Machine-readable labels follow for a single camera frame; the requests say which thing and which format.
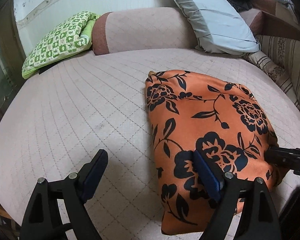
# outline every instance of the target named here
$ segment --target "blue gripper pad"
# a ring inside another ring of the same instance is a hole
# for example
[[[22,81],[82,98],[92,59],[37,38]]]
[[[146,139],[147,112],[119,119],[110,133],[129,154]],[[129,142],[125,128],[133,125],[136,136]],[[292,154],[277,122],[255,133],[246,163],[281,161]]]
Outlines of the blue gripper pad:
[[[214,176],[208,164],[197,150],[194,151],[193,162],[209,197],[213,198],[216,202],[219,202],[221,199],[222,182]]]

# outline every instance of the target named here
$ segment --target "black flower print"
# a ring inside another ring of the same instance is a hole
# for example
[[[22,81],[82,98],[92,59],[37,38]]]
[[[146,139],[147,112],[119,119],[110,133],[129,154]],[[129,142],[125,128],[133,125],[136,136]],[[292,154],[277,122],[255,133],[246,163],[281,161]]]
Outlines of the black flower print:
[[[163,138],[162,139],[159,138],[157,145],[154,147],[154,150],[155,150],[159,145],[161,145],[161,142],[163,142],[163,151],[168,158],[170,158],[170,148],[168,146],[168,142],[175,144],[181,151],[183,151],[182,147],[176,141],[169,139],[170,134],[174,131],[175,128],[176,128],[176,120],[174,120],[174,118],[168,119],[166,121],[165,127],[163,129]],[[157,132],[158,132],[158,125],[154,129],[153,139],[152,139],[153,144],[156,140]]]
[[[251,91],[249,91],[247,88],[245,88],[243,85],[240,85],[240,84],[227,83],[225,85],[225,91],[231,90],[233,86],[235,86],[236,88],[239,88],[246,95],[249,95],[249,99],[253,99],[254,100],[254,95],[251,93]]]
[[[203,101],[204,103],[207,101],[213,101],[213,110],[211,111],[202,111],[196,113],[194,116],[191,118],[210,118],[210,117],[215,117],[215,122],[219,121],[220,125],[223,129],[229,129],[229,125],[226,122],[222,122],[220,117],[219,117],[219,112],[216,109],[216,102],[217,100],[222,97],[224,100],[226,99],[224,93],[222,93],[220,90],[216,89],[215,87],[212,87],[210,85],[207,86],[208,90],[211,92],[219,93],[215,99],[202,99],[202,97],[194,96],[196,100]]]
[[[161,200],[162,202],[166,203],[170,198],[174,196],[174,194],[177,192],[177,186],[176,184],[163,184],[161,189]]]
[[[238,97],[236,95],[229,95],[229,98],[232,102],[238,100]]]
[[[177,192],[176,184],[171,184],[171,185],[163,184],[161,189],[161,200],[162,202],[168,205],[169,207],[168,213],[173,215],[179,221],[182,221],[186,224],[197,225],[196,223],[192,223],[186,220],[185,217],[187,217],[189,214],[189,205],[187,201],[180,194],[177,195],[177,199],[176,199],[175,209],[177,210],[177,212],[172,211],[171,206],[169,204],[169,199],[171,199],[176,194],[176,192]]]
[[[158,171],[158,179],[160,179],[162,177],[162,172],[164,171],[164,169],[162,167],[156,168]]]
[[[231,144],[226,145],[216,132],[208,132],[199,138],[196,149],[211,158],[224,172],[236,173],[248,164],[244,150]]]
[[[192,96],[192,93],[191,93],[191,92],[187,92],[187,93],[185,93],[185,92],[180,92],[178,98],[179,98],[179,99],[184,99],[184,98],[189,98],[189,97],[191,97],[191,96]]]
[[[267,178],[267,180],[269,180],[270,177],[273,177],[273,173],[271,173],[271,172],[268,170],[267,173],[266,173],[266,178]]]
[[[250,132],[257,130],[258,134],[268,133],[268,123],[266,115],[257,104],[252,104],[246,100],[241,99],[232,105],[238,114],[241,114],[242,123],[248,128]]]
[[[189,178],[185,184],[185,190],[190,192],[190,199],[196,200],[200,197],[208,199],[208,193],[205,191],[203,183],[193,166],[193,152],[180,151],[176,154],[174,162],[176,164],[173,174],[178,179]]]
[[[244,151],[245,155],[252,159],[258,159],[257,156],[260,156],[259,148],[254,144],[257,142],[261,146],[260,139],[255,134],[253,135],[252,141],[249,141],[249,145],[247,147],[244,146],[244,141],[242,139],[241,132],[237,134],[237,140],[239,147]]]
[[[187,74],[190,73],[190,71],[185,70],[183,74],[175,74],[172,77],[167,77],[167,78],[163,78],[163,74],[165,73],[165,71],[160,71],[157,73],[151,72],[151,74],[149,73],[148,78],[146,79],[147,82],[151,82],[153,83],[153,78],[152,76],[156,77],[158,81],[160,81],[160,83],[162,84],[162,82],[169,82],[169,79],[171,78],[175,78],[178,81],[179,86],[186,91],[187,88],[187,83],[185,81],[185,77],[187,77]]]
[[[173,89],[167,85],[154,84],[147,89],[147,106],[150,111],[153,111],[156,106],[166,102],[166,108],[176,114],[179,114],[176,103],[177,96],[173,93]]]

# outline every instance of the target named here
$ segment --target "sofa cushion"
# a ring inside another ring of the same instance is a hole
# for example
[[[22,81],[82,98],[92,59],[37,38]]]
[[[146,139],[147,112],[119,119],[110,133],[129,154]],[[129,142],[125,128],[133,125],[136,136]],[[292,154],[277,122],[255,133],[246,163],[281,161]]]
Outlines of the sofa cushion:
[[[191,25],[178,8],[142,8],[106,13],[95,23],[96,55],[137,49],[194,49]]]
[[[296,15],[278,0],[252,0],[252,5],[256,9],[276,16],[300,31],[300,23],[298,23]]]

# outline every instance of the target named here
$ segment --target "metal screw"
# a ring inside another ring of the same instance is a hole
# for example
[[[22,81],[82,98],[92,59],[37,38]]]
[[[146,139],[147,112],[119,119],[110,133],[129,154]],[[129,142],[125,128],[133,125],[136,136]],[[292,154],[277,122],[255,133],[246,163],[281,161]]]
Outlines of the metal screw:
[[[46,179],[45,179],[44,177],[40,177],[40,178],[37,180],[37,182],[38,182],[39,184],[42,184],[45,180],[46,180]]]
[[[225,173],[225,177],[228,178],[228,179],[232,179],[233,178],[233,174],[231,172],[227,171]]]
[[[263,178],[257,177],[257,182],[262,184],[264,182]]]
[[[69,179],[75,179],[78,176],[75,172],[69,174]]]

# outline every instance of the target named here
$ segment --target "quilted fabric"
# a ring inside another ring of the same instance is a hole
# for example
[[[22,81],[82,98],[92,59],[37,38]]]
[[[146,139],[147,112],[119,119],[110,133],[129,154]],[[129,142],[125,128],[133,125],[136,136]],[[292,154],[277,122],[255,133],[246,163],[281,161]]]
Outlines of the quilted fabric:
[[[52,29],[34,47],[22,66],[22,77],[27,79],[38,68],[89,49],[92,27],[98,16],[83,11]]]
[[[244,85],[171,70],[149,76],[146,91],[165,234],[204,231],[216,208],[194,168],[194,150],[239,179],[263,178],[270,190],[285,175],[264,160],[277,137]],[[233,213],[242,211],[243,201]]]
[[[0,203],[18,223],[38,177],[65,178],[98,149],[109,164],[88,214],[104,240],[190,240],[161,234],[163,208],[151,148],[144,81],[149,71],[187,69],[249,87],[278,144],[300,148],[300,112],[260,69],[241,58],[192,49],[152,49],[64,60],[23,85],[0,122]],[[291,172],[272,194],[281,210],[300,185]],[[67,221],[64,204],[61,216]],[[227,240],[233,239],[239,215]],[[69,239],[76,239],[71,231]]]
[[[106,13],[92,32],[96,55],[137,49],[194,49],[194,31],[178,8],[142,8]]]

